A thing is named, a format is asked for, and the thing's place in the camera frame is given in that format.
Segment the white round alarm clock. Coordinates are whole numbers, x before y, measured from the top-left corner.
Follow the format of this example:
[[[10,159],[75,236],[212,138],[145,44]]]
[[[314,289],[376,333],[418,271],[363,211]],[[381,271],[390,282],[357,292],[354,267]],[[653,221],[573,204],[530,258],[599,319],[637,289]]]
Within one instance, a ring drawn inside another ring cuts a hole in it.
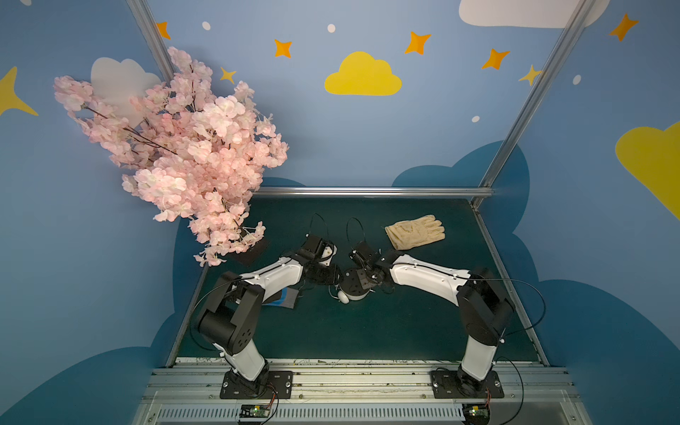
[[[363,269],[351,268],[343,273],[340,284],[336,286],[338,289],[336,298],[342,304],[347,305],[351,301],[364,299],[374,287],[375,282]]]

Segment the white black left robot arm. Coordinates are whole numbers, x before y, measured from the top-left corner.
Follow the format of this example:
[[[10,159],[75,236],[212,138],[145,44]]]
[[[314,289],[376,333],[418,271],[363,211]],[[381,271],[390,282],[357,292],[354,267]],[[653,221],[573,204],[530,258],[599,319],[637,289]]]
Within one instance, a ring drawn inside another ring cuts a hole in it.
[[[331,265],[335,255],[330,247],[317,254],[299,251],[248,274],[228,272],[206,294],[196,330],[230,365],[225,375],[228,398],[259,398],[272,391],[269,364],[253,341],[261,308],[304,277],[333,283],[338,277]]]

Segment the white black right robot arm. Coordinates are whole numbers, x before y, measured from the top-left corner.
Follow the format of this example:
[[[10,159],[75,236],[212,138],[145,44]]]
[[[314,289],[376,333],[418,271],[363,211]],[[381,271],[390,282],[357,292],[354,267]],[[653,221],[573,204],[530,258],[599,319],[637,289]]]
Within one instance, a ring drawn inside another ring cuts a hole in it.
[[[360,243],[350,253],[354,268],[347,269],[338,286],[338,299],[347,304],[364,299],[376,287],[400,285],[423,290],[459,308],[467,333],[466,350],[456,381],[477,390],[492,374],[492,363],[515,313],[503,283],[483,270],[478,273],[418,260],[403,251],[375,253]]]

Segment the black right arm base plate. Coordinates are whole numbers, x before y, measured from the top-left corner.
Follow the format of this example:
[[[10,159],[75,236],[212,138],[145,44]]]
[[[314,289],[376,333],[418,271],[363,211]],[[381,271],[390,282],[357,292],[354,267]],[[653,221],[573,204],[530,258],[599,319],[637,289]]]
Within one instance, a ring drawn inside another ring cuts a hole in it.
[[[430,383],[438,400],[455,398],[505,398],[498,374],[491,370],[483,381],[474,379],[462,369],[436,368],[430,371]]]

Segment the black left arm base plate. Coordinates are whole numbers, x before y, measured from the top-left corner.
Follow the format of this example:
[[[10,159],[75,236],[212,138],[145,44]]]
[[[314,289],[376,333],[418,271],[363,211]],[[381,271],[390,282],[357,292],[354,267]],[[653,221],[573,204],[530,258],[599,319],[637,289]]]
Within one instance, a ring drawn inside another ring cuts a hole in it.
[[[289,400],[292,384],[291,371],[264,371],[254,381],[230,371],[224,375],[219,397],[221,400],[262,400],[276,395],[279,399]]]

